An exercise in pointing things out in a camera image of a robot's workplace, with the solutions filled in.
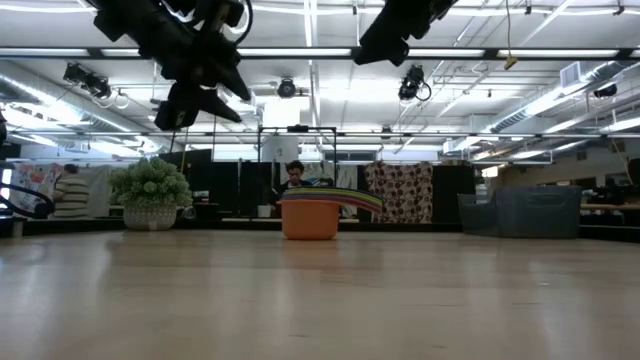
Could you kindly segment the green plant in white pot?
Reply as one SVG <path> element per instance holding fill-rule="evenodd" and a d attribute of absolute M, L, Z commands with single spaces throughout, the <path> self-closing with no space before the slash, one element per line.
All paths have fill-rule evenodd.
<path fill-rule="evenodd" d="M 143 158 L 110 174 L 112 200 L 123 207 L 126 227 L 136 231 L 169 230 L 192 192 L 177 167 L 159 157 Z"/>

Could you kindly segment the plain grey cloth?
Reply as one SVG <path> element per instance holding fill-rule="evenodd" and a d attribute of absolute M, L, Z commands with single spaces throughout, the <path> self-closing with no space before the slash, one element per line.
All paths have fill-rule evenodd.
<path fill-rule="evenodd" d="M 109 184 L 113 167 L 102 165 L 89 167 L 86 170 L 85 179 L 90 190 L 89 204 L 94 207 L 108 205 L 112 187 Z"/>

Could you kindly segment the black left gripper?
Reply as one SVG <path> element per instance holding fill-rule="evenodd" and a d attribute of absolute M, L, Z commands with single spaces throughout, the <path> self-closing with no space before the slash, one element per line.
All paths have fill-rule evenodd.
<path fill-rule="evenodd" d="M 161 75 L 165 79 L 196 84 L 174 83 L 167 99 L 159 104 L 154 124 L 162 131 L 188 128 L 201 111 L 240 123 L 241 117 L 226 105 L 216 89 L 200 86 L 220 83 L 241 99 L 251 99 L 251 92 L 237 69 L 236 45 L 221 33 L 194 35 L 165 29 L 159 38 Z"/>

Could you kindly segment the orange measuring cup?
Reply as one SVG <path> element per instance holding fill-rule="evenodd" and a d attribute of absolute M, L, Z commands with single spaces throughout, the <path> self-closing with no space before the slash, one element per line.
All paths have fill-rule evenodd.
<path fill-rule="evenodd" d="M 343 205 L 380 213 L 382 204 L 344 197 L 281 200 L 282 232 L 288 240 L 332 240 L 338 232 Z"/>

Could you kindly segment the leaf print cloth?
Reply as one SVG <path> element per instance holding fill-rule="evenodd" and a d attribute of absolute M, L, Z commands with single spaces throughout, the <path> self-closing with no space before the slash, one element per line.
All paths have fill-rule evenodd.
<path fill-rule="evenodd" d="M 352 165 L 335 165 L 328 161 L 309 163 L 305 165 L 305 179 L 314 186 L 358 188 L 357 167 Z"/>

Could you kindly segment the white floral cloth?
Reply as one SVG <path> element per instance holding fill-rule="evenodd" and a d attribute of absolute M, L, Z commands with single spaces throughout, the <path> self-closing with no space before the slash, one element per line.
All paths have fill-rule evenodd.
<path fill-rule="evenodd" d="M 53 200 L 55 183 L 62 170 L 63 167 L 56 163 L 17 164 L 12 171 L 10 184 L 38 192 Z M 34 211 L 36 205 L 43 202 L 41 198 L 17 190 L 9 192 L 9 200 L 27 211 Z"/>

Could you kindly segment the white cylinder tank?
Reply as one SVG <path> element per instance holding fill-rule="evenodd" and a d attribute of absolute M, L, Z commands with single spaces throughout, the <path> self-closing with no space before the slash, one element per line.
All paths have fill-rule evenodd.
<path fill-rule="evenodd" d="M 261 143 L 261 161 L 290 163 L 299 159 L 299 139 L 293 136 L 273 136 Z"/>

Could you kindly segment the overhead light bar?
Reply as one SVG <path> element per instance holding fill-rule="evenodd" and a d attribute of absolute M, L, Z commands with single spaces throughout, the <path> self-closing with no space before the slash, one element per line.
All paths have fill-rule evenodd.
<path fill-rule="evenodd" d="M 359 50 L 355 47 L 279 47 L 240 48 L 247 60 L 347 60 Z M 505 60 L 513 55 L 522 61 L 640 61 L 638 48 L 412 48 L 411 60 Z M 140 55 L 136 48 L 66 48 L 66 47 L 0 47 L 0 59 L 91 59 L 133 60 Z"/>

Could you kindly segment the black metal rack frame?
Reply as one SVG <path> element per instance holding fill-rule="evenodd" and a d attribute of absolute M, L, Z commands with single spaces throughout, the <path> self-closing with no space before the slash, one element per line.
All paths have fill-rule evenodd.
<path fill-rule="evenodd" d="M 287 127 L 264 127 L 259 126 L 257 130 L 257 164 L 259 170 L 259 177 L 257 179 L 257 185 L 259 187 L 259 197 L 258 197 L 258 205 L 256 208 L 256 217 L 257 218 L 270 218 L 272 213 L 272 205 L 267 204 L 263 199 L 264 196 L 264 184 L 262 177 L 262 161 L 261 161 L 261 143 L 262 143 L 262 134 L 264 132 L 268 132 L 271 137 L 278 136 L 280 134 L 280 130 L 285 130 L 289 134 L 305 134 L 309 132 L 315 132 L 315 137 L 319 137 L 323 135 L 324 131 L 331 131 L 334 136 L 333 145 L 337 144 L 337 128 L 336 127 L 309 127 L 306 125 L 293 125 Z"/>

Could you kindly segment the yellow hanging tag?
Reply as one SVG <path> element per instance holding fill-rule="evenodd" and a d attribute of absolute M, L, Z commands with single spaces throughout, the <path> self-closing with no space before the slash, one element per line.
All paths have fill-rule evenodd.
<path fill-rule="evenodd" d="M 512 20 L 511 20 L 511 7 L 510 0 L 505 0 L 505 10 L 506 10 L 506 19 L 507 19 L 507 56 L 506 62 L 504 64 L 504 70 L 510 70 L 517 62 L 518 58 L 512 53 Z"/>

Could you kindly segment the brown dotted cloth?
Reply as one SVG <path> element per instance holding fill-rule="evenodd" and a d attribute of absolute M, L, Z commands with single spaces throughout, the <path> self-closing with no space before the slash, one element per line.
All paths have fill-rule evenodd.
<path fill-rule="evenodd" d="M 382 199 L 378 223 L 429 224 L 433 215 L 433 166 L 375 162 L 364 167 L 368 190 Z"/>

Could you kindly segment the white air vent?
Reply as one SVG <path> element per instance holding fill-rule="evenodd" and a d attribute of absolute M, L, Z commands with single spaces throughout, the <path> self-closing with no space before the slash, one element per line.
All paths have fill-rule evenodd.
<path fill-rule="evenodd" d="M 573 62 L 559 72 L 560 84 L 564 90 L 581 83 L 581 63 Z"/>

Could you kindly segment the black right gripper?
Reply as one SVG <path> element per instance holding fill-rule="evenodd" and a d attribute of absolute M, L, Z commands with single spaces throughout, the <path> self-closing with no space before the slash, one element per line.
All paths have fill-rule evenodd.
<path fill-rule="evenodd" d="M 440 19 L 440 13 L 428 9 L 418 11 L 393 11 L 383 9 L 367 30 L 367 45 L 353 51 L 353 61 L 357 65 L 388 61 L 399 67 L 408 57 L 406 41 L 413 37 L 422 39 L 431 24 Z"/>

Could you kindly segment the black table frame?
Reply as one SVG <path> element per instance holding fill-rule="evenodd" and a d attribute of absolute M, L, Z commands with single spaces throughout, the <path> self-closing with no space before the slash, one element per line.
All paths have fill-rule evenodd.
<path fill-rule="evenodd" d="M 81 220 L 28 220 L 14 217 L 0 217 L 0 239 L 23 235 L 49 235 L 125 230 L 124 221 L 119 218 L 99 218 Z M 230 219 L 229 221 L 177 221 L 173 229 L 179 230 L 243 230 L 276 231 L 281 229 L 278 219 L 250 221 Z M 397 232 L 397 233 L 461 233 L 459 224 L 382 224 L 359 223 L 344 220 L 339 223 L 341 232 Z M 640 244 L 640 227 L 581 225 L 579 238 Z"/>

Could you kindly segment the black partition panel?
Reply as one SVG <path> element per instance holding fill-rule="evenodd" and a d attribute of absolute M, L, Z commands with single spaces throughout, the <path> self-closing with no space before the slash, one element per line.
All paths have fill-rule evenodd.
<path fill-rule="evenodd" d="M 435 166 L 433 168 L 432 222 L 459 224 L 459 194 L 475 194 L 474 169 L 471 166 Z"/>

